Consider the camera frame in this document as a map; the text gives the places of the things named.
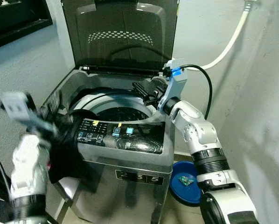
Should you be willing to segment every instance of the washing machine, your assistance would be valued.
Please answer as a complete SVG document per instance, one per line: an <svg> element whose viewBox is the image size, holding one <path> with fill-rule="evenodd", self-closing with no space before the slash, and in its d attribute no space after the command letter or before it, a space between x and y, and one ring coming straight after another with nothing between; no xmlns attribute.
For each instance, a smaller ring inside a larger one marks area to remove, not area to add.
<svg viewBox="0 0 279 224"><path fill-rule="evenodd" d="M178 0L62 0L75 68L59 114L82 111L74 145L58 151L52 182L81 219L159 223L174 158L174 127L133 83L171 57Z"/></svg>

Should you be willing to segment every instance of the washing machine lid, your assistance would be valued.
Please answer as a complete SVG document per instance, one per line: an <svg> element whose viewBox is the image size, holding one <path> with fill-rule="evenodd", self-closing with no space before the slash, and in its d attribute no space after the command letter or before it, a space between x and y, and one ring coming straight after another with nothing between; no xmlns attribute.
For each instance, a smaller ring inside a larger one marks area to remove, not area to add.
<svg viewBox="0 0 279 224"><path fill-rule="evenodd" d="M179 0L61 1L77 67L159 70L171 58Z"/></svg>

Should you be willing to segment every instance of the motion blurred robot arm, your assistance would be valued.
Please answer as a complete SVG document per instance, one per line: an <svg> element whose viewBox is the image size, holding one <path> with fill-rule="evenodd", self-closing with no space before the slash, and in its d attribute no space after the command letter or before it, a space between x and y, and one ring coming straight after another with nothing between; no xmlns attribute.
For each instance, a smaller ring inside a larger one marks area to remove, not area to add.
<svg viewBox="0 0 279 224"><path fill-rule="evenodd" d="M183 60L171 60L163 71L165 92L155 81L133 84L145 103L169 116L187 143L203 192L201 212L206 224L258 224L257 212L236 172L230 169L214 126L190 103L180 100L187 75Z"/></svg>

